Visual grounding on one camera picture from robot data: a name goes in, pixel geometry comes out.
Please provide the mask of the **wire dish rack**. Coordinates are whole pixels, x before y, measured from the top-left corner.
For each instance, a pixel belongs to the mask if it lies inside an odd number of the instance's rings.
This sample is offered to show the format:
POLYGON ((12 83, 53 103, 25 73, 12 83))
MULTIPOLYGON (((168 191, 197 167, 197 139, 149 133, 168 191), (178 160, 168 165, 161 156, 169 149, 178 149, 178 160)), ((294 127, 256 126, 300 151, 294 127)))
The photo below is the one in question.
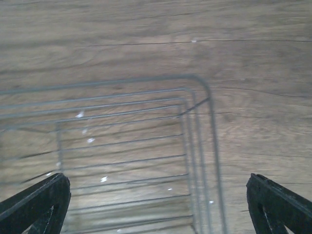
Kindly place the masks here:
POLYGON ((196 75, 0 90, 0 197, 63 173, 64 234, 226 234, 220 172, 196 75))

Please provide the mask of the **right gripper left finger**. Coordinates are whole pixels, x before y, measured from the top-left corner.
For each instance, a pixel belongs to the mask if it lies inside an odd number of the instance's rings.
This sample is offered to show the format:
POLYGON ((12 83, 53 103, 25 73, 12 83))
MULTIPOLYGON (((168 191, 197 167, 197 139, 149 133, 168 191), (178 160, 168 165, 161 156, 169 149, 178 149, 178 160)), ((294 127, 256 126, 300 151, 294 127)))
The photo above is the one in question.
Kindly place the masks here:
POLYGON ((53 174, 0 203, 0 232, 59 234, 70 199, 68 177, 53 174))

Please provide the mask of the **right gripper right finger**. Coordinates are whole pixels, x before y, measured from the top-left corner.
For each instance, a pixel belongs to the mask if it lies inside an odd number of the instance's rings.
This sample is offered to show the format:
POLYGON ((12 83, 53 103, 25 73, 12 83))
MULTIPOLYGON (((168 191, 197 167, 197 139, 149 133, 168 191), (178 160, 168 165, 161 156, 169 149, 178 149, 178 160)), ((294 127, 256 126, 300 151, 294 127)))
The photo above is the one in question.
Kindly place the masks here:
POLYGON ((249 214, 257 234, 312 232, 312 202, 260 174, 247 182, 249 214))

